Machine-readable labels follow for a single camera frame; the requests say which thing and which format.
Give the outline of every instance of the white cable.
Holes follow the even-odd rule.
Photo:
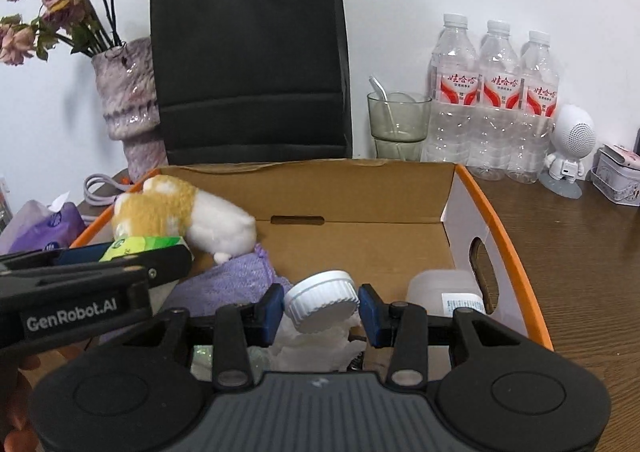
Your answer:
[[[81,217],[82,217],[82,220],[84,221],[84,224],[86,226],[89,226],[91,223],[93,223],[98,218],[98,216],[87,216],[87,215],[83,215]]]
[[[111,185],[116,190],[119,190],[116,195],[113,196],[100,196],[94,192],[91,192],[91,189],[95,186],[102,185]],[[107,176],[106,174],[91,174],[84,180],[84,200],[87,204],[93,207],[107,207],[115,203],[117,197],[123,193],[129,191],[132,185],[123,185],[118,183],[116,180]]]

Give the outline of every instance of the white robot figurine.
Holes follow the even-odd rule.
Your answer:
[[[556,151],[545,158],[549,175],[559,181],[574,183],[584,177],[582,158],[586,158],[596,144],[593,120],[588,112],[574,105],[565,105],[558,111],[551,132],[551,143]]]

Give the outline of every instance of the water bottle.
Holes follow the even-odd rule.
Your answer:
[[[487,28],[480,49],[480,90],[471,115],[467,166],[476,177],[495,181],[504,177],[513,150],[520,61],[509,42],[510,26],[490,20]]]
[[[466,26],[465,16],[446,13],[431,55],[427,94],[434,101],[425,146],[428,161],[465,163],[468,158],[470,108],[465,106],[478,94],[478,55]]]
[[[508,175],[520,183],[535,183],[549,148],[551,115],[558,101],[559,76],[549,55],[550,36],[529,31],[520,60],[522,101],[516,125],[516,149]]]

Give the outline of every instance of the purple knit fabric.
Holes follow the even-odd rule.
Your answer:
[[[185,307],[192,317],[213,315],[226,304],[258,302],[272,284],[281,284],[285,292],[291,288],[286,278],[276,274],[267,251],[256,244],[253,253],[232,258],[176,286],[160,311]]]

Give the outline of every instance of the white wall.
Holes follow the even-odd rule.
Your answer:
[[[36,0],[0,0],[0,15],[33,16]],[[424,76],[442,13],[464,13],[478,43],[486,21],[511,22],[513,43],[529,29],[552,35],[561,63],[560,102],[575,102],[594,117],[601,141],[632,145],[640,127],[635,78],[640,75],[640,0],[344,0],[350,46],[355,154],[369,155],[365,96],[376,74],[389,89],[424,88]],[[116,0],[121,35],[148,34],[148,0]],[[82,178],[113,174],[126,165],[98,112],[90,62],[65,47],[49,63],[0,66],[0,173],[15,209],[25,200],[53,199]],[[28,128],[28,134],[19,134]]]

